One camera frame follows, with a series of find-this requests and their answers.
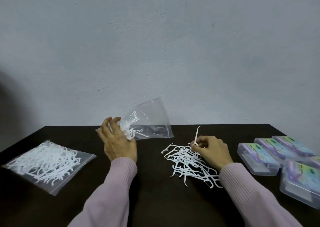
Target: white painted wall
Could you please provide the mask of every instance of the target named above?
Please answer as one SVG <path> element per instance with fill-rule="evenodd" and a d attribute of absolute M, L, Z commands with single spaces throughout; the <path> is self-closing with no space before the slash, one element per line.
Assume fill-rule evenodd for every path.
<path fill-rule="evenodd" d="M 270 123 L 320 153 L 319 52 L 320 0 L 0 0 L 0 149 L 161 96 L 172 124 Z"/>

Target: ribbed cuff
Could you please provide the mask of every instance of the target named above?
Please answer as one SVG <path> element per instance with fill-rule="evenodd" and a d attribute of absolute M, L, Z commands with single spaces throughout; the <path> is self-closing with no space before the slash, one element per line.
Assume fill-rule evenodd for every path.
<path fill-rule="evenodd" d="M 231 163 L 222 168 L 219 180 L 236 205 L 247 202 L 256 192 L 257 181 L 240 163 Z"/>
<path fill-rule="evenodd" d="M 137 174 L 137 165 L 128 157 L 120 157 L 111 162 L 105 183 L 130 188 L 131 182 Z"/>

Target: person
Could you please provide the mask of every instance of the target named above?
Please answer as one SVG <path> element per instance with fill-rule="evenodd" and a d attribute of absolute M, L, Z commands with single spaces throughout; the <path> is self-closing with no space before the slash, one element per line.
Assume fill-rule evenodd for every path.
<path fill-rule="evenodd" d="M 129 188 L 137 173 L 137 145 L 128 141 L 117 122 L 120 117 L 107 118 L 98 134 L 104 142 L 104 152 L 111 161 L 110 171 L 84 204 L 83 211 L 69 227 L 125 227 L 129 214 Z M 300 223 L 283 207 L 274 195 L 240 163 L 234 163 L 228 147 L 214 136 L 199 136 L 198 152 L 210 165 L 220 171 L 219 180 L 251 227 L 301 227 Z"/>

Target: forearm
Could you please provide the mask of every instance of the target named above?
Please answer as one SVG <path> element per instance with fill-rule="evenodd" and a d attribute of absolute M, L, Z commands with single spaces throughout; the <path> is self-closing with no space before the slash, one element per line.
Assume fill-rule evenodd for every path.
<path fill-rule="evenodd" d="M 137 166 L 126 157 L 115 159 L 106 179 L 84 204 L 69 227 L 124 227 L 129 213 L 129 188 Z"/>
<path fill-rule="evenodd" d="M 302 227 L 240 163 L 222 168 L 219 180 L 250 227 Z"/>

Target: dark brown table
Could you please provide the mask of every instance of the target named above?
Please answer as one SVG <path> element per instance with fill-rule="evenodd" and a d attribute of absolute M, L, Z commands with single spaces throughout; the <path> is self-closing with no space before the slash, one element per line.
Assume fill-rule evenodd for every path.
<path fill-rule="evenodd" d="M 198 125 L 172 125 L 174 138 L 139 140 L 138 174 L 130 188 L 128 226 L 244 226 L 241 215 L 224 189 L 210 189 L 206 183 L 172 175 L 172 162 L 161 151 L 170 143 L 186 145 L 194 139 Z M 58 193 L 49 193 L 0 168 L 0 226 L 60 227 L 82 210 L 86 199 L 103 183 L 110 161 L 95 129 L 98 126 L 44 127 L 0 153 L 3 165 L 14 157 L 49 139 L 71 149 L 93 153 L 98 157 L 84 166 Z M 269 124 L 201 125 L 199 135 L 215 135 L 228 144 L 235 162 L 239 143 L 257 137 L 284 135 Z M 269 189 L 279 203 L 304 226 L 319 226 L 320 211 L 279 190 L 280 177 L 254 176 Z"/>

